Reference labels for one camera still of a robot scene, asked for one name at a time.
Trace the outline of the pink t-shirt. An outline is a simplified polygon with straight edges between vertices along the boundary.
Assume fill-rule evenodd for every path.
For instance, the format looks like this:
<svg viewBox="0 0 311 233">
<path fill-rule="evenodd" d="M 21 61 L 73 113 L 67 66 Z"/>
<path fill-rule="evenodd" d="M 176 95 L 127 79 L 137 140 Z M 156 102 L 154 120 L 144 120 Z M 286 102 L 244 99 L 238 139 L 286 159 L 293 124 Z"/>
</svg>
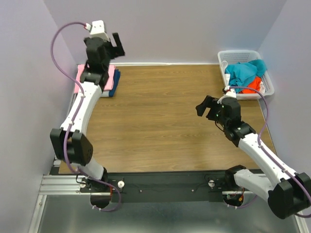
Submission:
<svg viewBox="0 0 311 233">
<path fill-rule="evenodd" d="M 78 65 L 77 68 L 77 75 L 76 75 L 76 81 L 80 82 L 80 76 L 84 70 L 84 66 L 83 64 L 81 65 Z M 115 65 L 110 65 L 109 66 L 109 70 L 108 70 L 108 75 L 109 75 L 109 78 L 107 80 L 107 83 L 104 87 L 104 91 L 102 93 L 102 96 L 103 97 L 108 97 L 109 96 L 109 92 L 113 89 L 113 86 L 114 86 L 114 73 L 115 73 L 115 69 L 116 69 L 116 66 Z"/>
</svg>

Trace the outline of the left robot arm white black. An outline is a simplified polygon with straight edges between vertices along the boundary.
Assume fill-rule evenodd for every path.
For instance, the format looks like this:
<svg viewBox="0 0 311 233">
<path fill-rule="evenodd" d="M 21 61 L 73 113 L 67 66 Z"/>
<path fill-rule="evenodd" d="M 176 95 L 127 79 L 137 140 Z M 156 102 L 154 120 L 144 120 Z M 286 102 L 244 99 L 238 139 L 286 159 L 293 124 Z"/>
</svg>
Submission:
<svg viewBox="0 0 311 233">
<path fill-rule="evenodd" d="M 50 133 L 59 160 L 64 161 L 73 173 L 83 174 L 104 185 L 108 184 L 107 170 L 93 158 L 93 145 L 86 132 L 93 109 L 109 79 L 110 61 L 125 55 L 119 34 L 112 36 L 114 46 L 99 36 L 84 39 L 87 61 L 77 82 L 79 92 L 65 121 Z"/>
</svg>

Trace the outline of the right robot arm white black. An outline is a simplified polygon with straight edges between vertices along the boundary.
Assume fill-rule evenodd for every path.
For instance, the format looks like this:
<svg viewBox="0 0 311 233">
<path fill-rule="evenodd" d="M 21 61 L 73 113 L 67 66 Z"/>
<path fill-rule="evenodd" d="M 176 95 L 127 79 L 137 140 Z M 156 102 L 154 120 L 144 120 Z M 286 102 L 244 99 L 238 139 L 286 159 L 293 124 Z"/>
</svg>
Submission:
<svg viewBox="0 0 311 233">
<path fill-rule="evenodd" d="M 241 106 L 236 98 L 222 100 L 206 96 L 196 106 L 198 116 L 209 109 L 207 119 L 220 124 L 226 138 L 240 148 L 259 166 L 265 177 L 252 173 L 244 166 L 226 171 L 226 182 L 231 187 L 243 187 L 268 203 L 280 219 L 307 209 L 311 205 L 311 179 L 297 173 L 282 162 L 262 141 L 256 131 L 242 121 Z"/>
</svg>

